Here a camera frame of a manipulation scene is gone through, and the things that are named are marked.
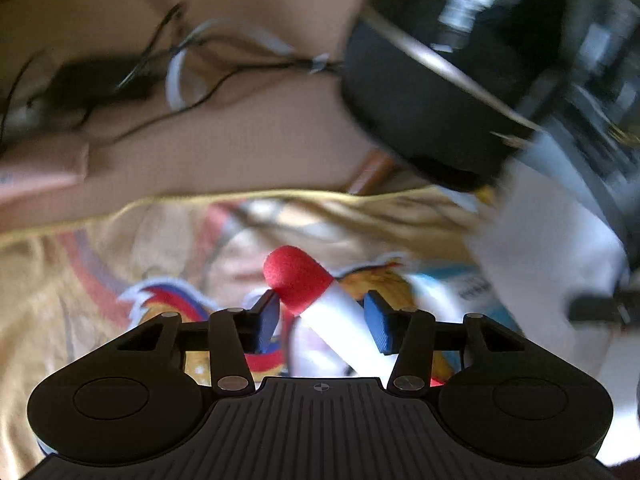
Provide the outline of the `white red foam rocket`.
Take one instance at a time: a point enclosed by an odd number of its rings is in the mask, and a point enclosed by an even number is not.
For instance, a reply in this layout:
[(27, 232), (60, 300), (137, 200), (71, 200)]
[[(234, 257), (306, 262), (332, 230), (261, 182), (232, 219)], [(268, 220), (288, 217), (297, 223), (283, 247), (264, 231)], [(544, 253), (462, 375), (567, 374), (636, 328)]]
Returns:
[(363, 307), (314, 258), (293, 246), (275, 249), (262, 267), (284, 304), (282, 336), (288, 370), (298, 377), (390, 378), (394, 356), (374, 342)]

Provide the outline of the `blue white box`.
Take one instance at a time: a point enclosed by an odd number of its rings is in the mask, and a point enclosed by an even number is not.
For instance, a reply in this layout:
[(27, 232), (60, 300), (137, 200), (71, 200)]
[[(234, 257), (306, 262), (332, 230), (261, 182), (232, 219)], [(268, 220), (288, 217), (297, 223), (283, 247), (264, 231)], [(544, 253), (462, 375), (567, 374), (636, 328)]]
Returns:
[(509, 330), (520, 326), (498, 298), (478, 266), (469, 263), (431, 261), (404, 275), (420, 310), (440, 322), (461, 323), (466, 314), (484, 314)]

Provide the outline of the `yellow cartoon print cloth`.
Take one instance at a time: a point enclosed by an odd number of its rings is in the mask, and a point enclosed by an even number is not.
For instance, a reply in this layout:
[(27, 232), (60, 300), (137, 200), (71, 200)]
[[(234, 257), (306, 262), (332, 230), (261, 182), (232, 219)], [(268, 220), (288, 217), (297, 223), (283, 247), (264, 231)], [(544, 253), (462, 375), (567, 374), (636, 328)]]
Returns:
[(474, 264), (480, 215), (428, 186), (356, 198), (312, 191), (140, 200), (107, 217), (1, 237), (1, 474), (42, 457), (26, 416), (43, 378), (167, 311), (186, 322), (249, 307), (262, 265), (296, 246), (352, 298), (375, 290), (419, 309), (404, 275), (431, 261)]

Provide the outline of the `pink tube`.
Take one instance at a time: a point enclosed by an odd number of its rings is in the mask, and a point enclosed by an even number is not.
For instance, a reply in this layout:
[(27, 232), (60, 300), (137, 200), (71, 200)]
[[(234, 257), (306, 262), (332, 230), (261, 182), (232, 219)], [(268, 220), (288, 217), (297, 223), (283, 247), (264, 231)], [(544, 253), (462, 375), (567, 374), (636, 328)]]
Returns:
[(66, 136), (12, 145), (1, 154), (1, 203), (85, 181), (89, 144)]

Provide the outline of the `black round appliance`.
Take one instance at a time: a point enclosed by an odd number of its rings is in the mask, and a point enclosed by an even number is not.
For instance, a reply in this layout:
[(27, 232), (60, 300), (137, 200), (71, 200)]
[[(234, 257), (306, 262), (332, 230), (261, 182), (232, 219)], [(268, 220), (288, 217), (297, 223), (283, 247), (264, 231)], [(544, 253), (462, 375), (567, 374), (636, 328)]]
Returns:
[(379, 146), (473, 191), (564, 107), (625, 127), (638, 53), (639, 0), (362, 0), (341, 92)]

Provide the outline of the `black power adapter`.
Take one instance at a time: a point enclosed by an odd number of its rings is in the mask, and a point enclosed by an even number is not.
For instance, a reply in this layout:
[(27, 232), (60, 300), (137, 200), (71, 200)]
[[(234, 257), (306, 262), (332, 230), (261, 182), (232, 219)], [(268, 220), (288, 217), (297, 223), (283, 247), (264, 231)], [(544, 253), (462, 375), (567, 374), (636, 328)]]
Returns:
[(60, 110), (91, 110), (120, 101), (144, 99), (160, 77), (137, 69), (134, 55), (76, 58), (64, 63), (46, 90), (49, 103)]

